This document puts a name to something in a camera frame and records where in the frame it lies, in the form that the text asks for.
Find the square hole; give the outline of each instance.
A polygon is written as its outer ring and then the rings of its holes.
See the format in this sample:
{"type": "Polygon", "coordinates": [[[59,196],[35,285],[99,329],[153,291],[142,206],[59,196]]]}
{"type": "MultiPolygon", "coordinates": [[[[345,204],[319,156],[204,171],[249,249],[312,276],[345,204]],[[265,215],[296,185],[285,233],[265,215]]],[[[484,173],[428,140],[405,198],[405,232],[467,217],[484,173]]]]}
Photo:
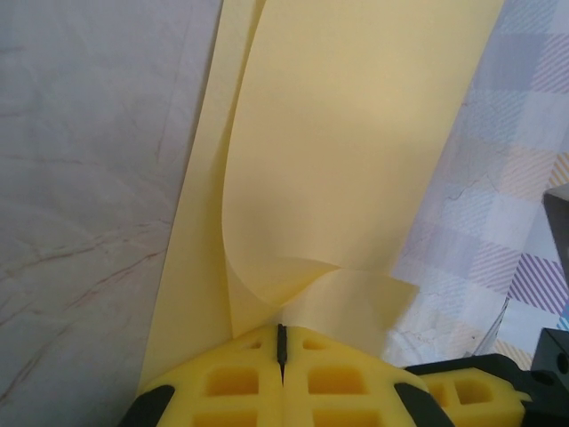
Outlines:
{"type": "Polygon", "coordinates": [[[259,373],[252,367],[221,367],[207,377],[206,396],[259,394],[259,373]]]}
{"type": "Polygon", "coordinates": [[[353,367],[315,367],[309,372],[310,394],[366,394],[364,378],[353,367]]]}
{"type": "Polygon", "coordinates": [[[313,413],[314,427],[381,427],[373,411],[317,409],[313,413]]]}
{"type": "Polygon", "coordinates": [[[490,387],[478,380],[459,380],[454,382],[461,405],[492,402],[490,387]]]}
{"type": "Polygon", "coordinates": [[[194,417],[194,427],[256,427],[257,414],[251,412],[224,412],[198,414],[194,417]]]}

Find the white surface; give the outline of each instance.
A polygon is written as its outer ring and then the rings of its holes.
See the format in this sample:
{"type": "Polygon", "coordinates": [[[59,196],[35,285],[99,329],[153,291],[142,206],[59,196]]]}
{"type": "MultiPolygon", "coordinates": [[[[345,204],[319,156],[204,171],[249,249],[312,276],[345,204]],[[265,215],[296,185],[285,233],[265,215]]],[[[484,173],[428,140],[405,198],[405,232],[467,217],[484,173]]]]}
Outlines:
{"type": "Polygon", "coordinates": [[[0,425],[130,404],[220,0],[0,2],[0,425]]]}

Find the plaid fabric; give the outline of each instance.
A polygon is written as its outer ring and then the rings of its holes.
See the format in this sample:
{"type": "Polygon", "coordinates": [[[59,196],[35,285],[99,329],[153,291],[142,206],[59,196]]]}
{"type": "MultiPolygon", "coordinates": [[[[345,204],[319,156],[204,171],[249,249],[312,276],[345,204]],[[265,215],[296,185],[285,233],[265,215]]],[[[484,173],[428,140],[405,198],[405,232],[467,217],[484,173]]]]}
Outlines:
{"type": "MultiPolygon", "coordinates": [[[[532,317],[535,330],[569,329],[541,207],[547,187],[569,181],[568,124],[569,1],[509,0],[393,271],[421,287],[397,332],[437,348],[413,362],[472,351],[507,297],[516,302],[508,311],[546,315],[532,317]],[[425,310],[453,327],[433,338],[437,322],[425,310]]],[[[496,349],[524,355],[525,366],[538,338],[526,335],[525,326],[502,327],[496,349]]]]}

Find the white marble surface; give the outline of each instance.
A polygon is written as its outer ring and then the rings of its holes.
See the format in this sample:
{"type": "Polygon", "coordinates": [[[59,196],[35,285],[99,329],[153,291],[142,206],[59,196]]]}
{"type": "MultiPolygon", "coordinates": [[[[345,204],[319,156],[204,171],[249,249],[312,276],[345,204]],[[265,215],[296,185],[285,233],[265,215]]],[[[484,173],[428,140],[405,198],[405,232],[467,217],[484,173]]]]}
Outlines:
{"type": "Polygon", "coordinates": [[[0,425],[138,381],[220,0],[0,2],[0,425]]]}

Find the checkered cloth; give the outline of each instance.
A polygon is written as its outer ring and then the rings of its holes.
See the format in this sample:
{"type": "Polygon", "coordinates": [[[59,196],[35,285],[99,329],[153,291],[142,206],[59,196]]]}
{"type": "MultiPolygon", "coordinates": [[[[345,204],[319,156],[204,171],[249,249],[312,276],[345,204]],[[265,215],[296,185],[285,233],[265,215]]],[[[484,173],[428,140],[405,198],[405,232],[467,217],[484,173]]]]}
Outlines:
{"type": "Polygon", "coordinates": [[[569,182],[568,125],[569,0],[507,1],[393,271],[421,292],[390,361],[472,352],[507,298],[494,350],[522,367],[542,327],[569,329],[541,206],[569,182]]]}

